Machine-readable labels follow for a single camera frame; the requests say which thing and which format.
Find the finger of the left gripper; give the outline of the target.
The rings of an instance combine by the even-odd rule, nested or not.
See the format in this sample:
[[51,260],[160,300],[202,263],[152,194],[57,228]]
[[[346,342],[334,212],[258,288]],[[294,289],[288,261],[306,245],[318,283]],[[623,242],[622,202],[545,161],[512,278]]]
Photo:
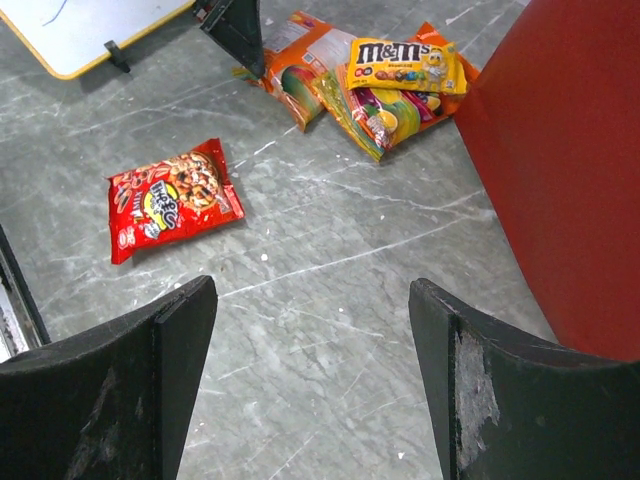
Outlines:
[[265,74],[259,0],[196,0],[200,29],[251,74]]

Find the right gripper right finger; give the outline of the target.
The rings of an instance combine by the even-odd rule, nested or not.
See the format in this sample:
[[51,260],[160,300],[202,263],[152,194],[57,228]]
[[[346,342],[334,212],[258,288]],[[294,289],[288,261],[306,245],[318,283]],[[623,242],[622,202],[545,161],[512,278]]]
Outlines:
[[447,479],[635,479],[639,366],[581,353],[412,282],[409,316]]

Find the red paper bag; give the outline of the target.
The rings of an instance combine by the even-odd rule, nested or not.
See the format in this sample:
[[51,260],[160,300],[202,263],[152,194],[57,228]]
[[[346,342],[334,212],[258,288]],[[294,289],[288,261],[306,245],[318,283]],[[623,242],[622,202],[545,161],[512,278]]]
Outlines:
[[639,5],[531,2],[455,114],[557,340],[639,357]]

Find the orange snack packet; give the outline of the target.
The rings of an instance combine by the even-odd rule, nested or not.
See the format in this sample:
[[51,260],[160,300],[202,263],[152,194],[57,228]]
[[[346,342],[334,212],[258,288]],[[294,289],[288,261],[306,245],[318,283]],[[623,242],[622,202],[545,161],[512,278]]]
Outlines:
[[345,63],[355,36],[297,10],[264,41],[265,74],[244,67],[235,78],[262,88],[289,111],[300,130],[324,110],[312,89],[315,78]]

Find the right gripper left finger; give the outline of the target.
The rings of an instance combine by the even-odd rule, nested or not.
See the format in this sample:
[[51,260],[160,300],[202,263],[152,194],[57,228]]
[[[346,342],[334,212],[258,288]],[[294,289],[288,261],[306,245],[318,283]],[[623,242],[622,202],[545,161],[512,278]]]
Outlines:
[[2,477],[175,478],[217,304],[203,275],[4,362]]

